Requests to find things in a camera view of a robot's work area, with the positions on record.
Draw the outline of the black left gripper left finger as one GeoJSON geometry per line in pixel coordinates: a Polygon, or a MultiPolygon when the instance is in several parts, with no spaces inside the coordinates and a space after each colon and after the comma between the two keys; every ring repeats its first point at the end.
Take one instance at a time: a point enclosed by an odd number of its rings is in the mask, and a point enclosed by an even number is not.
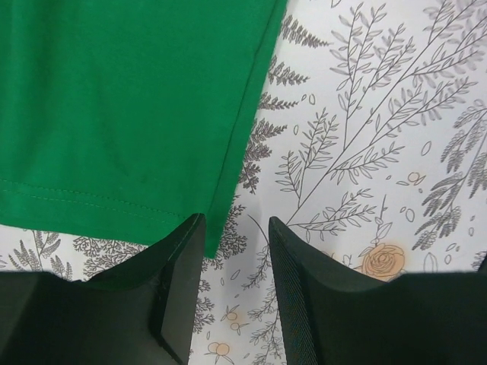
{"type": "Polygon", "coordinates": [[[194,214],[88,281],[1,274],[3,364],[186,364],[205,246],[194,214]]]}

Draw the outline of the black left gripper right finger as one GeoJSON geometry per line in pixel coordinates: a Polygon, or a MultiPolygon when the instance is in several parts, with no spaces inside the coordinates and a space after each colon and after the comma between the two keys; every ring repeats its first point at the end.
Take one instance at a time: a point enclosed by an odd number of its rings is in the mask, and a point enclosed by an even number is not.
{"type": "Polygon", "coordinates": [[[484,364],[486,268],[356,272],[305,243],[277,217],[269,248],[289,364],[484,364]]]}

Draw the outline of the green t shirt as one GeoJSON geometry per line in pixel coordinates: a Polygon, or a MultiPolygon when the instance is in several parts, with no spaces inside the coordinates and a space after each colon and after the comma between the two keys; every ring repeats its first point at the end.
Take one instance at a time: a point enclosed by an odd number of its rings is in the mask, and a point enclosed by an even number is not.
{"type": "Polygon", "coordinates": [[[3,1],[1,222],[218,250],[284,1],[3,1]]]}

